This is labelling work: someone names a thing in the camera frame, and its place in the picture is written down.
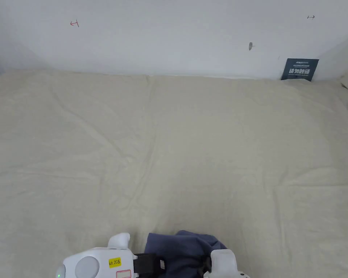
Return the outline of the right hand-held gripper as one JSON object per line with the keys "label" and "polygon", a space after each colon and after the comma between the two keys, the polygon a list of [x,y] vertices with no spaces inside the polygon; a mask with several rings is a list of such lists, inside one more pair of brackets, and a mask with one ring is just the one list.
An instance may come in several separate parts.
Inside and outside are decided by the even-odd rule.
{"label": "right hand-held gripper", "polygon": [[249,278],[238,270],[235,254],[230,249],[211,251],[203,258],[197,273],[200,278]]}

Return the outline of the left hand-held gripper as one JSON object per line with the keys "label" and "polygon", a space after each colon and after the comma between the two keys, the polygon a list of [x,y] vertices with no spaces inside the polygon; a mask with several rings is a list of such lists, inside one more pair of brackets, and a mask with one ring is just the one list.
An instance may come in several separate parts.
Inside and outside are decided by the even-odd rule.
{"label": "left hand-held gripper", "polygon": [[57,278],[158,278],[165,274],[165,261],[154,253],[134,254],[130,234],[119,233],[107,247],[96,247],[63,260]]}

